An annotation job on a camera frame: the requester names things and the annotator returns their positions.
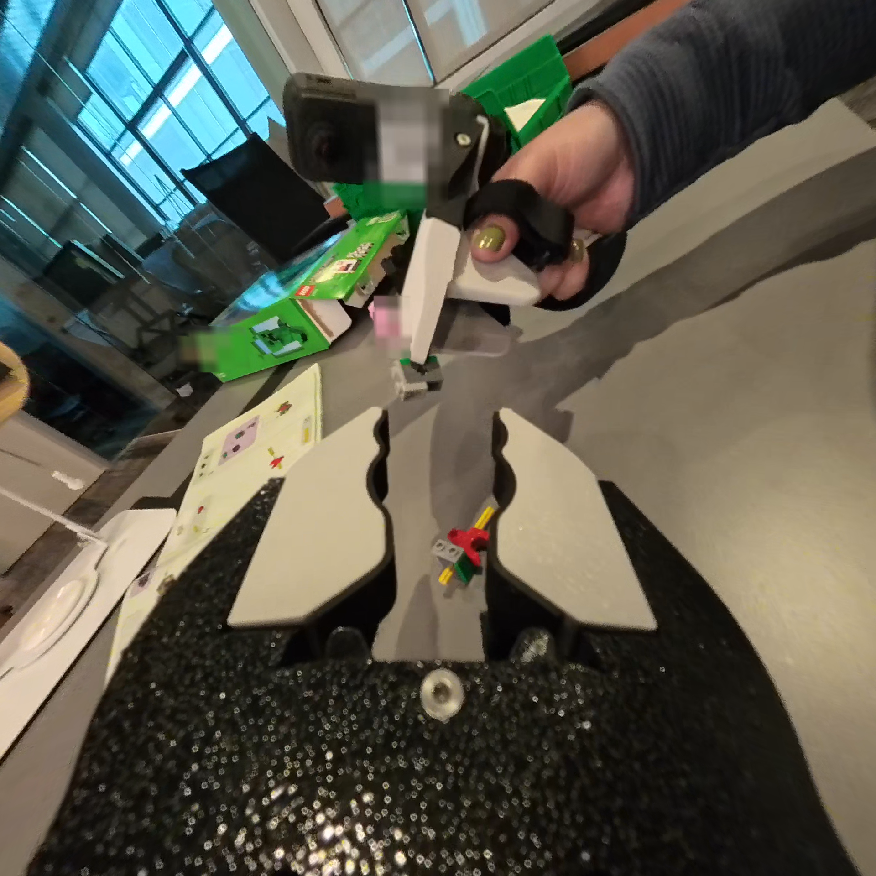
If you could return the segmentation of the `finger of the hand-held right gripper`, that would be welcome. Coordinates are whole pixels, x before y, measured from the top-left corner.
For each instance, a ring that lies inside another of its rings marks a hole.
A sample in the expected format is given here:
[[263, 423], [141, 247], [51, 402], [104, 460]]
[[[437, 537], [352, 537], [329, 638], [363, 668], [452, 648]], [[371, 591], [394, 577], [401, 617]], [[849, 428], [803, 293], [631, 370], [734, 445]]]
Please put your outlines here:
[[401, 292], [401, 334], [413, 364], [430, 355], [460, 244], [458, 228], [423, 214]]
[[512, 333], [482, 307], [444, 307], [433, 335], [433, 355], [501, 356]]

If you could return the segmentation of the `grey green brick piece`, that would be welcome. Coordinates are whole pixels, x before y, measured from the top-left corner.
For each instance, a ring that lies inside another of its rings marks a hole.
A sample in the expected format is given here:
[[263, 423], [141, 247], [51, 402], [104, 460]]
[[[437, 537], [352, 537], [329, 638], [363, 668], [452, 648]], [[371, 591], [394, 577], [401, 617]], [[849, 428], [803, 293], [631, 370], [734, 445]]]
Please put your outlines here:
[[403, 358], [391, 366], [391, 378], [400, 400], [409, 400], [443, 387], [443, 372], [439, 359], [429, 356], [423, 365]]

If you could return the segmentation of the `black office chair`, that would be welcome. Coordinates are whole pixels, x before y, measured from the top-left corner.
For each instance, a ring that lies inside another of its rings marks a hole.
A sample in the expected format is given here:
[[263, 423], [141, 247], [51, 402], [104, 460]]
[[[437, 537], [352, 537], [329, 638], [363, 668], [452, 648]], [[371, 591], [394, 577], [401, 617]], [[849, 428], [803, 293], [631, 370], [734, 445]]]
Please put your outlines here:
[[180, 173], [279, 264], [330, 219], [323, 197], [257, 134]]

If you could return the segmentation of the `green plastic bin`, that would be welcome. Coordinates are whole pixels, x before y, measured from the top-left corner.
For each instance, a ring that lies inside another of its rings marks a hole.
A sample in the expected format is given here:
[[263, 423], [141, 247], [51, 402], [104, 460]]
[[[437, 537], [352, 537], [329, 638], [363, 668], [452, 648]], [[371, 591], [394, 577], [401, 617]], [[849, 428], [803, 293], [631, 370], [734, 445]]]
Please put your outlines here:
[[[471, 82], [463, 92], [503, 122], [509, 131], [511, 150], [516, 152], [563, 116], [572, 83], [554, 38], [545, 35]], [[505, 107], [532, 98], [544, 98], [545, 103], [522, 131], [513, 130]]]

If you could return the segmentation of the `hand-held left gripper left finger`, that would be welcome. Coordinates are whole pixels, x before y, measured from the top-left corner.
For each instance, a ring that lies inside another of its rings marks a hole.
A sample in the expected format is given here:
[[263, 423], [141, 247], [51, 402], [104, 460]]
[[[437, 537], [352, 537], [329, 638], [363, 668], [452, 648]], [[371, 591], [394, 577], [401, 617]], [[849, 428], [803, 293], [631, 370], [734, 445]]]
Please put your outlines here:
[[375, 475], [387, 412], [370, 407], [290, 469], [229, 611], [234, 629], [299, 627], [334, 608], [388, 558]]

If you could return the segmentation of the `green toy brick box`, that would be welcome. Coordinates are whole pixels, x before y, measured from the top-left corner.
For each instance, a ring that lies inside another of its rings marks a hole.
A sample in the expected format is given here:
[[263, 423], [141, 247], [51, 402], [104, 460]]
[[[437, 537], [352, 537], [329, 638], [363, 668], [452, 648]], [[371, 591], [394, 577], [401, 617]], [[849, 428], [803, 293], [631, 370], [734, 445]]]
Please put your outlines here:
[[198, 337], [204, 369], [229, 382], [329, 349], [370, 304], [386, 261], [409, 238], [406, 213], [379, 214], [269, 271]]

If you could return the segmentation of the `person's right hand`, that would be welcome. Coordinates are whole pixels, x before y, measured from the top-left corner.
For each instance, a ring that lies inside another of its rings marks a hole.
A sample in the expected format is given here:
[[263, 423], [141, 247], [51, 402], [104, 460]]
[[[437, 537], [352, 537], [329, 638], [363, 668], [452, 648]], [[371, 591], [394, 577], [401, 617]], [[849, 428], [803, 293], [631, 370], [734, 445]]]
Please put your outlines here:
[[[575, 227], [601, 235], [623, 229], [631, 210], [634, 175], [619, 117], [593, 99], [572, 110], [501, 166], [491, 181], [525, 181], [575, 216]], [[484, 217], [470, 237], [471, 256], [493, 264], [510, 256], [519, 238], [504, 214]], [[589, 256], [576, 250], [567, 261], [539, 273], [542, 298], [565, 301], [582, 291]]]

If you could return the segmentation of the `red yellow grey brick assembly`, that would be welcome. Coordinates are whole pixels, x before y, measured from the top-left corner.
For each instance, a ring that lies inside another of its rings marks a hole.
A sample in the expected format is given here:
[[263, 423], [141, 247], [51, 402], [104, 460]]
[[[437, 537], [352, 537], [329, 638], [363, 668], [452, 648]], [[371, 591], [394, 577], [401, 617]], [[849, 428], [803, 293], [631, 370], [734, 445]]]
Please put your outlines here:
[[490, 543], [489, 524], [495, 508], [488, 506], [467, 529], [451, 529], [432, 544], [432, 557], [440, 565], [439, 582], [444, 588], [467, 586], [485, 569], [484, 554]]

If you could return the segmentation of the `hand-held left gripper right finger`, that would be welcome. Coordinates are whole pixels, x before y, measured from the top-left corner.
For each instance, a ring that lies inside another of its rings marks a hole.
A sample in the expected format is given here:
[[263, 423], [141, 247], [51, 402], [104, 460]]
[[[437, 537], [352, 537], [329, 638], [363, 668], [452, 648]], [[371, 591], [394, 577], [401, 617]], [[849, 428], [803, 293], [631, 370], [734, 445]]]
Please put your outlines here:
[[509, 408], [494, 414], [489, 572], [579, 626], [658, 626], [597, 476]]

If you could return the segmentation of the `person's right forearm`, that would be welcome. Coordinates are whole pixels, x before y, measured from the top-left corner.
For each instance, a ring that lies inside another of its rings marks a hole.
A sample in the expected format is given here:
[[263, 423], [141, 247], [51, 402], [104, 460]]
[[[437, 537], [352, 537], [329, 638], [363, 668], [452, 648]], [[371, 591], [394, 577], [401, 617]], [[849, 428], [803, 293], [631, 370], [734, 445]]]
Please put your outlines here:
[[633, 168], [628, 229], [762, 137], [872, 78], [873, 1], [690, 2], [573, 94], [617, 116]]

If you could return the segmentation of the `white plastic tray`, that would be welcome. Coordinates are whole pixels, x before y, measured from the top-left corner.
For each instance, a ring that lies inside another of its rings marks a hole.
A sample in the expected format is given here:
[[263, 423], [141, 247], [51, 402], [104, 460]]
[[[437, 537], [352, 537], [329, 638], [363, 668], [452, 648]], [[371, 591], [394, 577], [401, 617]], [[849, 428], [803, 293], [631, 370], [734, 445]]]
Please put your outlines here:
[[171, 508], [115, 515], [3, 639], [2, 757], [159, 551], [176, 515]]

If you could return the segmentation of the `grey desk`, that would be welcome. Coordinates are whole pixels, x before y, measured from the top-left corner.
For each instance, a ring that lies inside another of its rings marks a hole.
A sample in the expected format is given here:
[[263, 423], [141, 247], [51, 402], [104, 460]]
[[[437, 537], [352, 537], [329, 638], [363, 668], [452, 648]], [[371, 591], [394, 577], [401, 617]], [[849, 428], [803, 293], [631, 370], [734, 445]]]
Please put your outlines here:
[[[388, 558], [229, 627], [269, 481], [2, 760], [2, 874], [874, 874], [874, 134], [829, 104], [513, 322], [408, 402], [368, 326], [323, 360], [325, 438], [387, 412]], [[501, 408], [597, 476], [655, 630], [562, 619], [490, 543], [440, 584]]]

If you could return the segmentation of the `pale green instruction booklet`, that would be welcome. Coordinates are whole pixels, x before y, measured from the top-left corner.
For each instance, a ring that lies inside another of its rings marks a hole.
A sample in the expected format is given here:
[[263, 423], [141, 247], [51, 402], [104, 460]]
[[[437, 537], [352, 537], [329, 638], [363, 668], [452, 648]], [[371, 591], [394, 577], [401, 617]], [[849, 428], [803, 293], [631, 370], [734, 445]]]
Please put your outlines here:
[[323, 437], [321, 367], [311, 365], [209, 434], [155, 564], [121, 604], [105, 680], [171, 584], [268, 480], [283, 478]]

